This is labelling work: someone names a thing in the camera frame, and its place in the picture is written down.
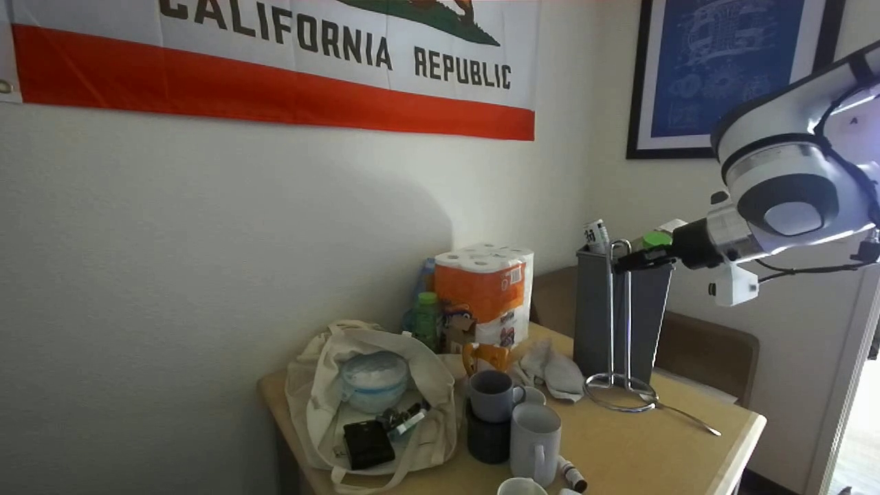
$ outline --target paper towel roll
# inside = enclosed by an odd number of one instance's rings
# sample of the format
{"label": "paper towel roll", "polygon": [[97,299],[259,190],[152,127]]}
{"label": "paper towel roll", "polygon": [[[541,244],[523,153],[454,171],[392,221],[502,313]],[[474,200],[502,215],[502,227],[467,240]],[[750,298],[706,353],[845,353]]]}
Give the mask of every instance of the paper towel roll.
{"label": "paper towel roll", "polygon": [[439,252],[435,263],[435,291],[443,303],[474,313],[479,344],[520,344],[529,339],[531,249],[487,241]]}

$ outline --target cable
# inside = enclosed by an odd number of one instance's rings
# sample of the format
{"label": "cable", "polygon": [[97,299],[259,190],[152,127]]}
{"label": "cable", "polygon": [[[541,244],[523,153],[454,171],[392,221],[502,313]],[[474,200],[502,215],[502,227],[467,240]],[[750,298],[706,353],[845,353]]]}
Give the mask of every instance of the cable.
{"label": "cable", "polygon": [[827,263],[827,267],[776,267],[776,263],[768,263],[762,258],[757,258],[757,263],[762,263],[764,270],[771,270],[771,276],[762,276],[758,282],[764,281],[776,281],[776,277],[795,277],[795,276],[827,276],[827,271],[853,271],[853,270],[861,270],[865,267],[865,260],[859,260],[859,263]]}

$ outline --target orange label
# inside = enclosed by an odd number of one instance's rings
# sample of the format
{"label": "orange label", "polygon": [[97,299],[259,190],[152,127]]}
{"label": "orange label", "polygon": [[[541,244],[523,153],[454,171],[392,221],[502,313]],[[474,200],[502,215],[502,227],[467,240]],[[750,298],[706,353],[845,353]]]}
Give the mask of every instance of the orange label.
{"label": "orange label", "polygon": [[498,271],[435,270],[435,291],[443,303],[467,307],[475,322],[500,318],[524,299],[524,263]]}

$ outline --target blue poster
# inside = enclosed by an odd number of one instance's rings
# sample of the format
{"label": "blue poster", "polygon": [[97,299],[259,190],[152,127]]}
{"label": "blue poster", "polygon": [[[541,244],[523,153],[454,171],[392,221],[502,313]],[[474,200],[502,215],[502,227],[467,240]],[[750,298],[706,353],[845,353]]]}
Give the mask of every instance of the blue poster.
{"label": "blue poster", "polygon": [[667,0],[652,135],[710,135],[788,84],[801,14],[802,0]]}

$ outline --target red stripe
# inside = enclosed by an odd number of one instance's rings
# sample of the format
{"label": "red stripe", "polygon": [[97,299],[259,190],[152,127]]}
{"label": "red stripe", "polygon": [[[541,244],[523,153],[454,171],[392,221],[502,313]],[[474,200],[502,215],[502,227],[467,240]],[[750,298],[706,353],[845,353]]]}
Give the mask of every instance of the red stripe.
{"label": "red stripe", "polygon": [[533,111],[14,25],[25,102],[533,139]]}

